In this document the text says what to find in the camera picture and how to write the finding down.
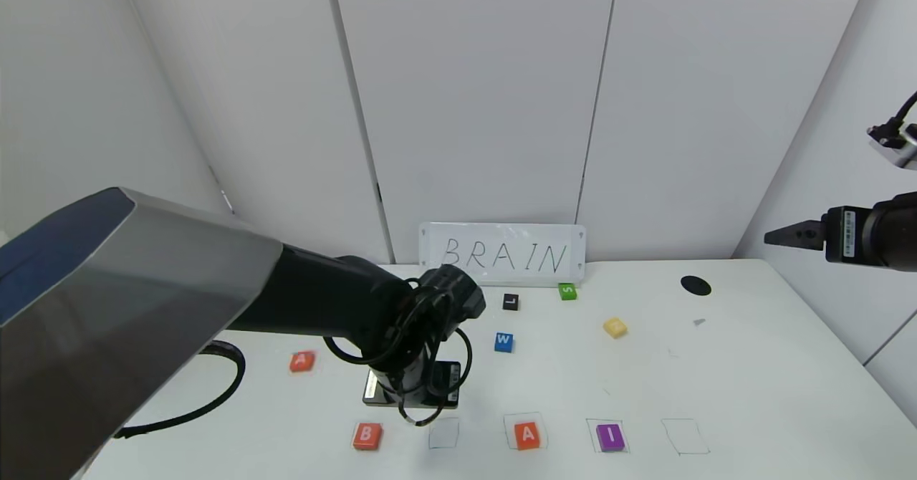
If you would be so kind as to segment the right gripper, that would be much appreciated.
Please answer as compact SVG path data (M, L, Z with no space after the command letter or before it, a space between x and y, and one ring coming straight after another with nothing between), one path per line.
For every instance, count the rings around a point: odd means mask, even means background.
M769 231L764 243L823 251L828 262L916 271L916 193L904 193L873 208L831 208L821 220L805 220Z

